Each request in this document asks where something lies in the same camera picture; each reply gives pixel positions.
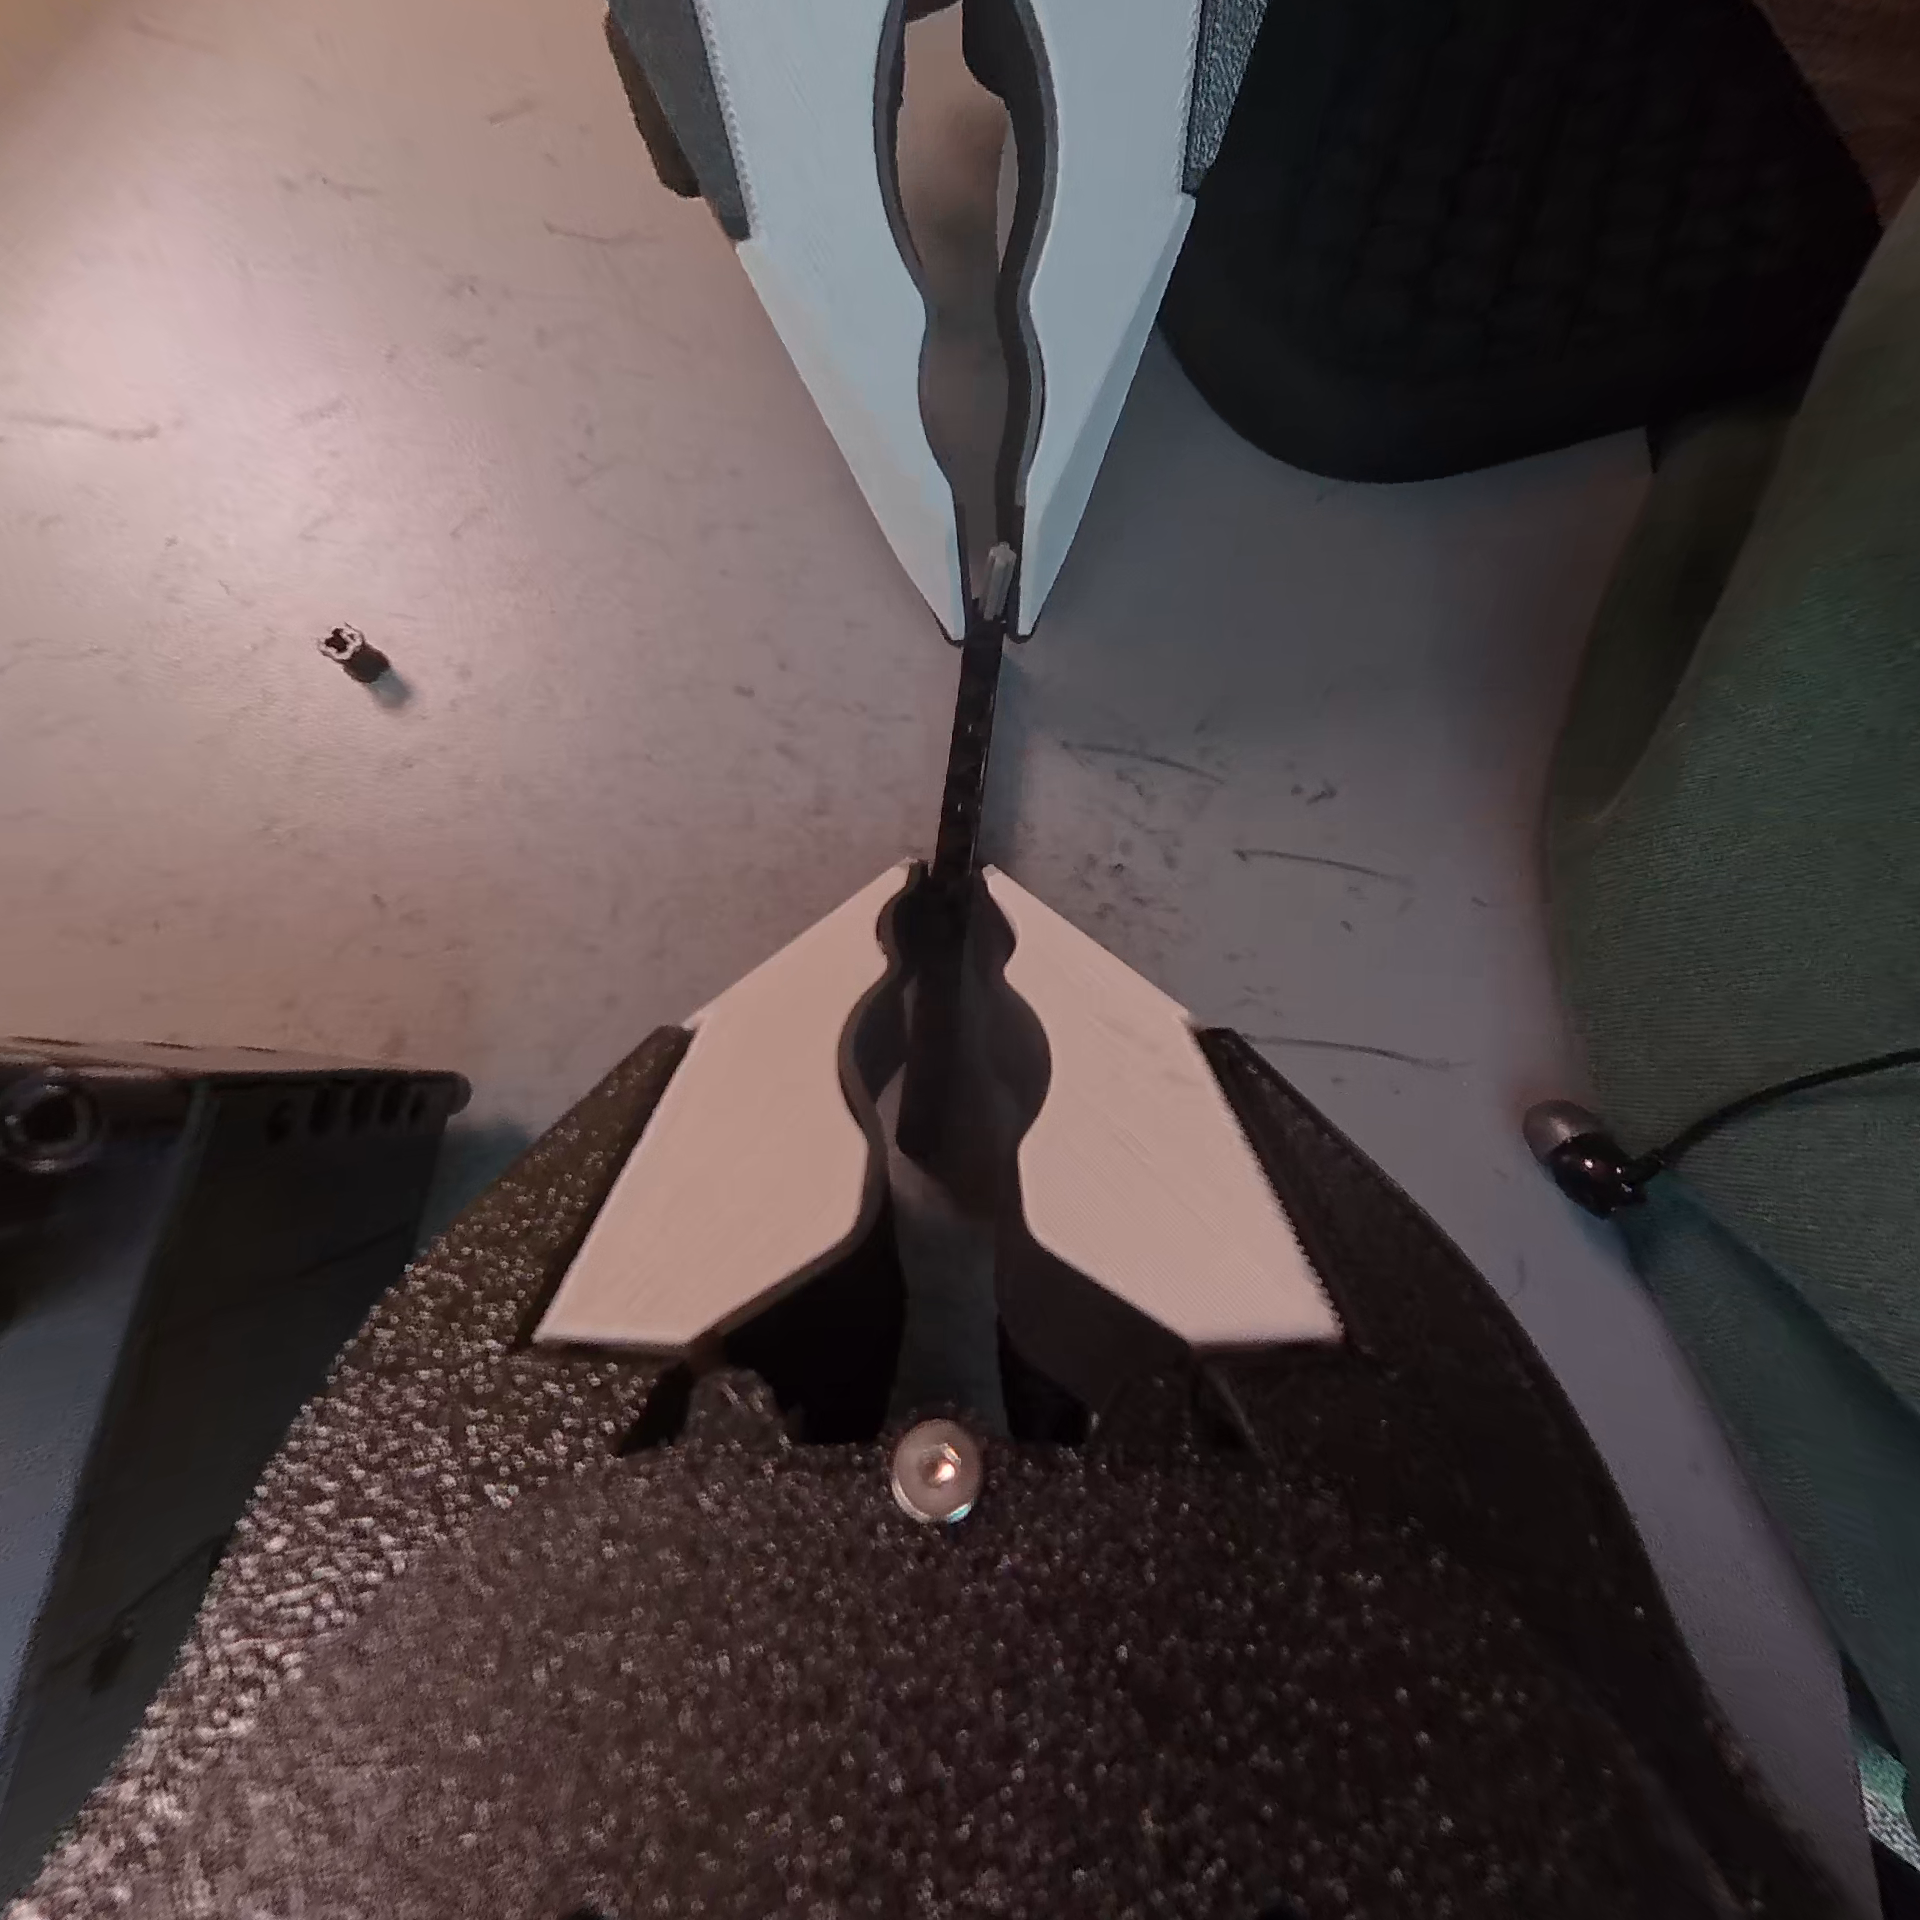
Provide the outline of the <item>person in green sweatshirt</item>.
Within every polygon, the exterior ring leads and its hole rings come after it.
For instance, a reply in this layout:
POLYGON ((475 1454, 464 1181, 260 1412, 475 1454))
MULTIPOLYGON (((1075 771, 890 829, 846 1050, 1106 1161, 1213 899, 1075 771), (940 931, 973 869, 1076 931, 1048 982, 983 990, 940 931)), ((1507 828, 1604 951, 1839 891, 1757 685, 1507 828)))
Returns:
POLYGON ((1903 1764, 1917 1653, 1917 201, 1808 385, 1676 434, 1544 804, 1643 1285, 1903 1764))

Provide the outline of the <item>black mesh chair seat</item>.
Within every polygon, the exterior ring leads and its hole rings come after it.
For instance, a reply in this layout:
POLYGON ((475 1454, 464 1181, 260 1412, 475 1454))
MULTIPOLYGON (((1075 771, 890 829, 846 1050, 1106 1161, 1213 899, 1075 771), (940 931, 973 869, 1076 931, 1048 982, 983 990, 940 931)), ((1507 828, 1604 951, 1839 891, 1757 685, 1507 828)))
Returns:
POLYGON ((1810 372, 1878 241, 1755 5, 1267 5, 1159 332, 1274 460, 1421 483, 1810 372))

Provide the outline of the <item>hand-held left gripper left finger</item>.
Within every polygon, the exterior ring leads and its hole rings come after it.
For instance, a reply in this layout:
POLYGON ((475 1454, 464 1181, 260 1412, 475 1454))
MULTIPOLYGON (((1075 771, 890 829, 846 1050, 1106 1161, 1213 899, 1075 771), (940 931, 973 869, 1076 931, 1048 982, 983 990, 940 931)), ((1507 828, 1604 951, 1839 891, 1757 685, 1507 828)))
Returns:
POLYGON ((856 1250, 890 1188, 904 1055, 883 870, 688 1020, 688 1045, 534 1326, 542 1349, 692 1355, 856 1250))

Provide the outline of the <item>black lego beam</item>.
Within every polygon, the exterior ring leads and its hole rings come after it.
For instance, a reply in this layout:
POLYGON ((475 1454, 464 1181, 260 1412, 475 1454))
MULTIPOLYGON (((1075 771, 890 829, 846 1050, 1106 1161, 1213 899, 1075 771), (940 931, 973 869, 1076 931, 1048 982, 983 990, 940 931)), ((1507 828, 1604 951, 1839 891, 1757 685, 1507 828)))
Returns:
POLYGON ((975 893, 975 860, 988 804, 992 731, 1007 614, 983 614, 962 644, 951 717, 940 829, 909 925, 914 1002, 909 1007, 895 1139, 927 1166, 944 1147, 962 1045, 962 973, 975 893))

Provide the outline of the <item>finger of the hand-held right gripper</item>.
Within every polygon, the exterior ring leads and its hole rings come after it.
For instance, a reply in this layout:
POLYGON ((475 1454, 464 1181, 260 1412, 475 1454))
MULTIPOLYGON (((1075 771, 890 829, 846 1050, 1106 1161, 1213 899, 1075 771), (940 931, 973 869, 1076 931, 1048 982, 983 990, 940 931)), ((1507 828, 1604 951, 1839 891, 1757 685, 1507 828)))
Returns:
POLYGON ((1196 3, 968 3, 967 66, 1006 109, 994 317, 1006 412, 1003 626, 1029 638, 1088 508, 1194 217, 1196 3))
POLYGON ((927 302, 895 165, 904 7, 694 12, 742 196, 740 268, 904 575, 962 641, 962 516, 927 443, 927 302))

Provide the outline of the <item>yellow lego robot model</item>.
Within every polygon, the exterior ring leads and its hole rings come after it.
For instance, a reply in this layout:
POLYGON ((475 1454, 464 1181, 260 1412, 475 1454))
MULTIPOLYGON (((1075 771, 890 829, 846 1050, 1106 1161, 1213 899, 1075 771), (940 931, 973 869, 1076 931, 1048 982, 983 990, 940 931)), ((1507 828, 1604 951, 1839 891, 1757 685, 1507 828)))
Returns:
POLYGON ((407 1267, 469 1095, 268 1047, 4 1041, 4 1892, 132 1737, 407 1267))

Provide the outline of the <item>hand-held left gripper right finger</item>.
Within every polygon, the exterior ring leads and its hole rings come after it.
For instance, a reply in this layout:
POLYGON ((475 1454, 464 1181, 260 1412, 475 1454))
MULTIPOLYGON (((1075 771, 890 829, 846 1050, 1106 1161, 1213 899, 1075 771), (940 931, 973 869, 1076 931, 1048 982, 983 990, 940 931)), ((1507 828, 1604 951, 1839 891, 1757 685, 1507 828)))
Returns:
POLYGON ((1202 1355, 1344 1334, 1188 1011, 1029 893, 981 874, 1011 937, 1014 1185, 1034 1245, 1202 1355))

